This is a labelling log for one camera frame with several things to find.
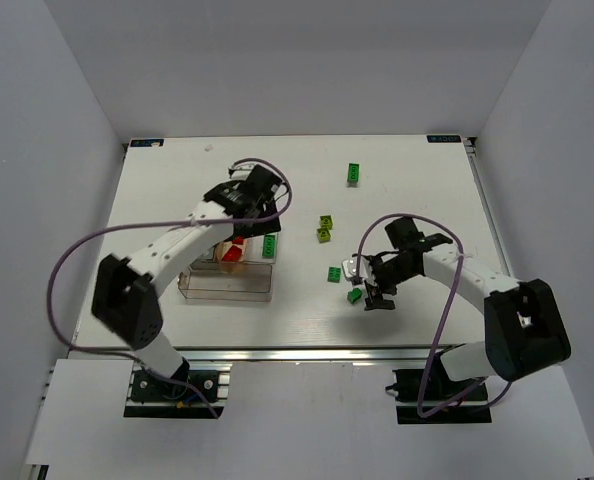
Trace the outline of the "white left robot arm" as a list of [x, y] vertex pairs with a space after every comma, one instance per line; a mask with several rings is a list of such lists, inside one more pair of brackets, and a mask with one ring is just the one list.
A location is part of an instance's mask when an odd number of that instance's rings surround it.
[[229, 179], [208, 190], [181, 223], [124, 258], [109, 254], [101, 260], [91, 313], [153, 377], [179, 385], [189, 371], [163, 333], [159, 297], [182, 270], [219, 243], [280, 231], [282, 211], [275, 195], [281, 187], [292, 193], [271, 163], [239, 160], [229, 169]]

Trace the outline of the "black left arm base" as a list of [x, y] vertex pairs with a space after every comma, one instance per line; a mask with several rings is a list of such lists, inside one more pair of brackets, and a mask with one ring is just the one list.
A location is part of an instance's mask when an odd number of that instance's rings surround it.
[[208, 401], [182, 385], [162, 382], [135, 364], [129, 377], [123, 416], [134, 419], [215, 420], [228, 398], [231, 365], [223, 361], [189, 360], [186, 382]]

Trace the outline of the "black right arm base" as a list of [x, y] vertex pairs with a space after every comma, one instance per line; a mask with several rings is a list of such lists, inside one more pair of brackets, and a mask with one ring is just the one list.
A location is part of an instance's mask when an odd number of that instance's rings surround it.
[[486, 386], [480, 384], [464, 395], [462, 391], [474, 381], [449, 380], [438, 362], [434, 362], [431, 369], [424, 394], [423, 410], [439, 406], [458, 393], [460, 396], [438, 413], [429, 418], [422, 418], [417, 413], [417, 398], [428, 350], [406, 348], [393, 350], [393, 353], [397, 353], [398, 356], [394, 358], [391, 382], [384, 387], [384, 391], [394, 399], [398, 425], [469, 425], [492, 422], [490, 408], [486, 406]]

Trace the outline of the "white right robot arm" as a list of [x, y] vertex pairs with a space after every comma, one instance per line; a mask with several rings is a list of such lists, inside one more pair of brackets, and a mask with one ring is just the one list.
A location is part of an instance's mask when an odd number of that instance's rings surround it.
[[434, 355], [452, 382], [497, 376], [514, 382], [566, 361], [568, 338], [551, 287], [541, 279], [520, 281], [469, 257], [445, 228], [426, 235], [413, 218], [393, 216], [385, 232], [391, 248], [348, 261], [346, 277], [363, 284], [366, 310], [392, 310], [403, 282], [425, 277], [461, 297], [483, 317], [484, 338]]

